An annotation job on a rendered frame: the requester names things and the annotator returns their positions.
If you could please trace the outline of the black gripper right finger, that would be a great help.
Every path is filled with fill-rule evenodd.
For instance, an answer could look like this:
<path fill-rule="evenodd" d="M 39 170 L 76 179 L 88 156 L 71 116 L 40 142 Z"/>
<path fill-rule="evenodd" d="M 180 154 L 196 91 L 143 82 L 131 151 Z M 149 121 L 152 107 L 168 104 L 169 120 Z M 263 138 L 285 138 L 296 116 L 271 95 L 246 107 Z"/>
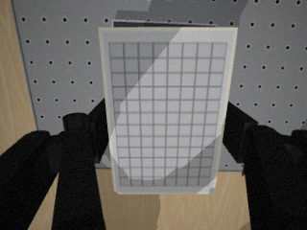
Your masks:
<path fill-rule="evenodd" d="M 223 144 L 244 163 L 251 230 L 307 230 L 307 130 L 282 135 L 228 102 Z"/>

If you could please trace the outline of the white deep-well block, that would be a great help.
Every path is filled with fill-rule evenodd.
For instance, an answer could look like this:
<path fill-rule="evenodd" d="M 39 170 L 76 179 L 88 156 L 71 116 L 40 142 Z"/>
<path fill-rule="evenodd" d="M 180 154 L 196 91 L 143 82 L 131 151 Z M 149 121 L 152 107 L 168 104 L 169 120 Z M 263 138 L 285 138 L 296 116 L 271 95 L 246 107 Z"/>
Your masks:
<path fill-rule="evenodd" d="M 99 28 L 117 194 L 215 194 L 237 33 Z"/>

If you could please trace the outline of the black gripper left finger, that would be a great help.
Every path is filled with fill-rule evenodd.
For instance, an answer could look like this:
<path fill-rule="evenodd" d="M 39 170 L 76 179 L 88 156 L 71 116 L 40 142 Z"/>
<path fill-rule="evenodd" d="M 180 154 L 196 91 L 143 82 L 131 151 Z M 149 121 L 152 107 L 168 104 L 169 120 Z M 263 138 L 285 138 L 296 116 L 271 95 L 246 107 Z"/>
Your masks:
<path fill-rule="evenodd" d="M 0 230 L 28 230 L 59 173 L 51 230 L 106 230 L 95 164 L 108 145 L 106 102 L 35 130 L 0 155 Z"/>

